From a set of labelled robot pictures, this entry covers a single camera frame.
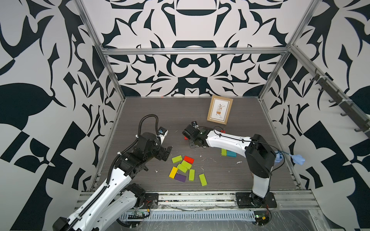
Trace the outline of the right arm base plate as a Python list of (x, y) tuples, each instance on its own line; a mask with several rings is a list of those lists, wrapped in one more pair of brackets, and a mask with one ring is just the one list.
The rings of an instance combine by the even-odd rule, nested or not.
[(272, 192), (262, 198), (251, 193), (235, 193), (237, 206), (239, 208), (277, 208), (277, 202)]

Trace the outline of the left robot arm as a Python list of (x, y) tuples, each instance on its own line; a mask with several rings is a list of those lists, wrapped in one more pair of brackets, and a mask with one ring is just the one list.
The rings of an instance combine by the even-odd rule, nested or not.
[(54, 231), (105, 231), (123, 213), (144, 205), (145, 190), (131, 181), (140, 171), (148, 171), (147, 162), (166, 161), (172, 150), (162, 146), (168, 131), (158, 123), (155, 114), (140, 120), (135, 141), (118, 152), (105, 182), (68, 218), (58, 218)]

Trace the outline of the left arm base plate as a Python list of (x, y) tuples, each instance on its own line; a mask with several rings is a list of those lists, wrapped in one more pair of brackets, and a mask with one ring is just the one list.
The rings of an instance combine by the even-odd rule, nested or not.
[(141, 209), (156, 209), (158, 207), (159, 194), (146, 193), (143, 202), (140, 204)]

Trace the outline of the lime block bottom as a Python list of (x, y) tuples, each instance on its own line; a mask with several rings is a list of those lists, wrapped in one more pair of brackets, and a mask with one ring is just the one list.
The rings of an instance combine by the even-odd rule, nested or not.
[(208, 185), (208, 184), (207, 184), (206, 177), (205, 177), (205, 175), (204, 175), (204, 174), (200, 174), (198, 177), (199, 177), (199, 180), (200, 180), (200, 182), (201, 182), (201, 185), (202, 185), (202, 186), (206, 186), (206, 185)]

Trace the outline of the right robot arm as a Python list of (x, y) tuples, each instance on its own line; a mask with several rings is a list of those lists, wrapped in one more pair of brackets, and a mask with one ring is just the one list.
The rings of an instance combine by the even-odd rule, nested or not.
[(236, 193), (240, 208), (275, 208), (276, 201), (270, 192), (270, 182), (277, 154), (282, 152), (255, 134), (252, 137), (230, 135), (216, 128), (188, 125), (182, 132), (196, 147), (225, 149), (246, 158), (253, 176), (249, 195)]

